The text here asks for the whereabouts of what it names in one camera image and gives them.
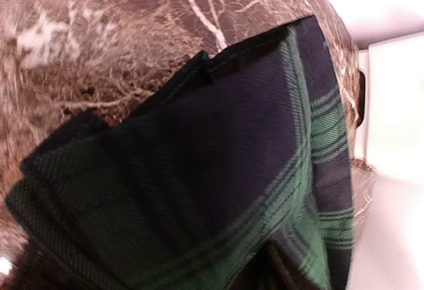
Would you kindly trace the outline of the dark green plaid garment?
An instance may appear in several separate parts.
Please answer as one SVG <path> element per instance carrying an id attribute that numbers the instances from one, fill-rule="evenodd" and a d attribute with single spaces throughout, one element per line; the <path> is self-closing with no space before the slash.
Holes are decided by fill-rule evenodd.
<path id="1" fill-rule="evenodd" d="M 339 84 L 308 16 L 199 52 L 121 124 L 86 111 L 21 164 L 13 289 L 345 289 Z"/>

